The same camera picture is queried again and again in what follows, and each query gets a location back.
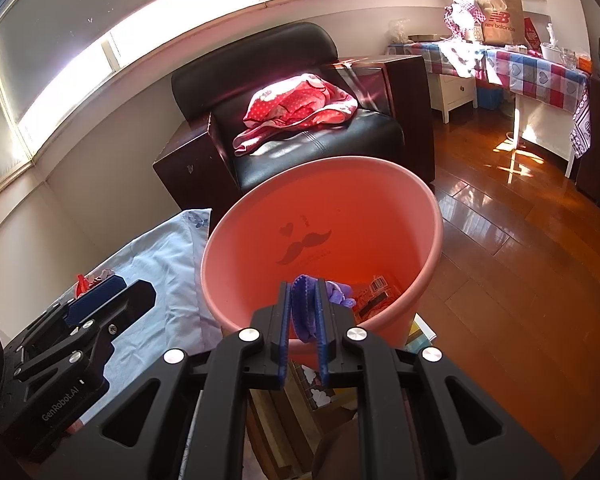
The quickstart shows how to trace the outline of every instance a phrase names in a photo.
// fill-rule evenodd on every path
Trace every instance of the drawer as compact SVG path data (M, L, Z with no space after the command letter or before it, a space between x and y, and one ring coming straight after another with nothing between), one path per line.
M472 101L475 96L475 79L443 75L440 84L445 103Z

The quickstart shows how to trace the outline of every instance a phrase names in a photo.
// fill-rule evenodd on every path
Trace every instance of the plaid tablecloth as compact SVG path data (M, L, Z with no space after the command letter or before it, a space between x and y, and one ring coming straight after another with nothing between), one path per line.
M391 44L387 54L422 56L427 72L475 77L574 114L577 158L590 146L589 74L545 59L459 41Z

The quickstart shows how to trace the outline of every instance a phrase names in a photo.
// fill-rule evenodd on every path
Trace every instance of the heart pattern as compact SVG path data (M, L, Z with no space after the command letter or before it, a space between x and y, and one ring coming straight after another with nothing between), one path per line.
M294 225L289 222L284 227L280 228L280 234L289 238L294 233Z

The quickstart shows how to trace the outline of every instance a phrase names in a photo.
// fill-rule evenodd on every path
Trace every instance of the red polka dot cloth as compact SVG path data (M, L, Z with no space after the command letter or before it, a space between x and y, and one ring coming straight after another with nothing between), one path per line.
M314 74L273 83L251 98L244 116L247 130L234 139L235 154L251 153L283 130L343 123L357 108L358 102L352 96Z

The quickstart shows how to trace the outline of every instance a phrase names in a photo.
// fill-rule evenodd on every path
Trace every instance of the barcode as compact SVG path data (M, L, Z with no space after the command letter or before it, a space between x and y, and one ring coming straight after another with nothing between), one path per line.
M376 278L371 282L371 286L369 286L369 288L371 289L371 293L375 294L378 290L381 290L386 286L387 283L384 276L380 276L379 278Z

